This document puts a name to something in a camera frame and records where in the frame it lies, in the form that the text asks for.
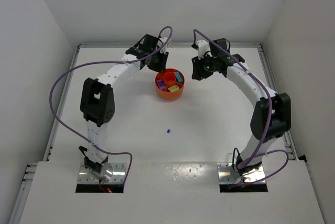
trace white table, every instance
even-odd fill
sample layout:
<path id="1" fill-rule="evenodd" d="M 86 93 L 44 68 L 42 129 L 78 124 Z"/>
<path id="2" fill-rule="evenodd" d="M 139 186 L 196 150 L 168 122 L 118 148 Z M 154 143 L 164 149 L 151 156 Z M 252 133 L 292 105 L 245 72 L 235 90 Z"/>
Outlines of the white table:
<path id="1" fill-rule="evenodd" d="M 119 60 L 125 48 L 82 48 L 75 65 Z M 257 48 L 232 48 L 262 81 Z M 192 48 L 170 48 L 167 68 L 186 79 L 182 97 L 166 102 L 156 95 L 156 73 L 144 68 L 114 91 L 116 112 L 109 126 L 108 150 L 133 154 L 123 194 L 75 193 L 85 141 L 60 126 L 49 162 L 40 162 L 21 224 L 36 223 L 323 223 L 305 164 L 290 161 L 267 180 L 268 193 L 220 193 L 217 162 L 230 162 L 234 147 L 249 140 L 253 108 L 222 75 L 191 80 Z M 79 110 L 83 82 L 110 65 L 74 72 L 62 120 L 86 133 Z M 281 139 L 271 149 L 284 149 Z M 110 157 L 124 162 L 129 157 Z M 266 174 L 285 161 L 263 159 Z"/>

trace orange cup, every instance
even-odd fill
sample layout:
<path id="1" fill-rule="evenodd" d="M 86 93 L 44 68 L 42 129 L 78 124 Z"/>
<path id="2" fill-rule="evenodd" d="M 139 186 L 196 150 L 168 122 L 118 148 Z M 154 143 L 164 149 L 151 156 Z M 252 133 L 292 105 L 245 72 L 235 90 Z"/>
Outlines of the orange cup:
<path id="1" fill-rule="evenodd" d="M 175 72 L 179 72 L 180 77 L 182 78 L 181 81 L 179 81 L 175 75 Z M 159 84 L 157 81 L 163 80 L 165 84 L 165 89 L 161 90 Z M 185 84 L 185 77 L 184 75 L 176 70 L 176 69 L 166 69 L 163 73 L 158 73 L 155 78 L 155 84 L 156 84 L 156 91 L 157 94 L 166 99 L 166 100 L 175 100 L 181 96 L 184 90 L 184 84 Z M 175 92 L 170 92 L 169 88 L 177 85 L 179 89 Z"/>

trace metal base plate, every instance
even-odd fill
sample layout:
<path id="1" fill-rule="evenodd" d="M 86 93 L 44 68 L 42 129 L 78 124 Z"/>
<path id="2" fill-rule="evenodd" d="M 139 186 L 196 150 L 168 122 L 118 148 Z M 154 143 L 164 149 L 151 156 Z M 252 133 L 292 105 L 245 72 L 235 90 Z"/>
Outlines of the metal base plate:
<path id="1" fill-rule="evenodd" d="M 102 188 L 109 188 L 113 193 L 123 193 L 124 179 L 126 176 L 126 163 L 108 163 L 108 170 L 105 171 L 108 176 L 104 176 L 101 182 Z M 98 175 L 92 173 L 83 163 L 80 165 L 77 180 L 76 193 L 104 193 L 99 188 Z"/>
<path id="2" fill-rule="evenodd" d="M 253 169 L 242 176 L 234 172 L 232 163 L 218 163 L 218 175 L 220 192 L 267 192 L 266 180 L 256 182 L 252 185 L 244 186 L 265 177 L 263 165 L 258 169 Z"/>

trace white wall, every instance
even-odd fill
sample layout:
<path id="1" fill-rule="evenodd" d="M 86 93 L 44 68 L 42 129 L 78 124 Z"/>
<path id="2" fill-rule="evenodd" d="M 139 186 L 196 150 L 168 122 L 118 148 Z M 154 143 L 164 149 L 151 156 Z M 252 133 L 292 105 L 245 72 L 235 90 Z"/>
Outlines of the white wall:
<path id="1" fill-rule="evenodd" d="M 53 122 L 49 90 L 73 51 L 44 0 L 0 0 L 1 224 L 8 222 L 27 163 L 43 158 Z M 59 101 L 60 89 L 55 97 Z"/>
<path id="2" fill-rule="evenodd" d="M 263 41 L 284 0 L 45 0 L 69 39 L 138 41 L 166 25 L 174 41 L 198 28 L 212 38 Z"/>
<path id="3" fill-rule="evenodd" d="M 264 45 L 280 91 L 291 96 L 292 134 L 327 223 L 335 223 L 334 19 L 334 0 L 286 0 Z"/>

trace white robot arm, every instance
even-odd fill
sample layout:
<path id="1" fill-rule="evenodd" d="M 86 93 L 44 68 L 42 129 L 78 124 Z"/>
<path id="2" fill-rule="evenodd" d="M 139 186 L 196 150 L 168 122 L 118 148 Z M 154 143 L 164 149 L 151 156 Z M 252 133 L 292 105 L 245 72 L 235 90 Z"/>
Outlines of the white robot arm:
<path id="1" fill-rule="evenodd" d="M 157 72 L 165 72 L 165 65 L 169 55 L 166 50 L 171 41 L 155 55 L 143 61 L 138 60 L 151 54 L 167 40 L 168 38 L 165 37 L 157 38 L 145 35 L 138 43 L 126 51 L 121 58 L 124 64 L 115 64 L 95 80 L 86 79 L 83 86 L 80 110 L 86 120 L 88 138 L 93 144 L 103 150 L 106 148 L 107 126 L 115 112 L 114 90 L 144 66 L 148 66 L 149 69 Z M 88 148 L 80 147 L 80 150 L 85 156 L 85 166 L 99 174 L 102 164 L 108 160 L 108 155 L 98 151 L 92 145 L 89 145 Z"/>
<path id="2" fill-rule="evenodd" d="M 227 47 L 228 41 L 226 39 L 223 38 L 215 40 L 214 42 L 229 52 L 229 48 Z M 227 79 L 239 87 L 254 108 L 250 123 L 252 136 L 246 148 L 237 157 L 237 167 L 238 164 L 252 155 L 260 142 L 269 112 L 267 94 L 259 83 L 248 75 L 248 73 L 225 52 L 219 51 L 215 46 L 205 40 L 198 40 L 192 47 L 198 50 L 198 56 L 192 59 L 192 79 L 202 80 L 210 77 L 214 72 L 222 73 Z M 240 55 L 235 54 L 233 56 L 236 57 L 246 69 L 249 69 Z M 272 98 L 274 112 L 272 113 L 271 123 L 265 141 L 257 154 L 266 153 L 271 144 L 291 128 L 291 100 L 289 96 L 286 93 L 278 94 L 265 84 L 263 85 Z M 258 167 L 261 162 L 262 156 L 254 157 L 246 167 L 238 169 L 238 172 L 242 174 L 250 171 Z"/>

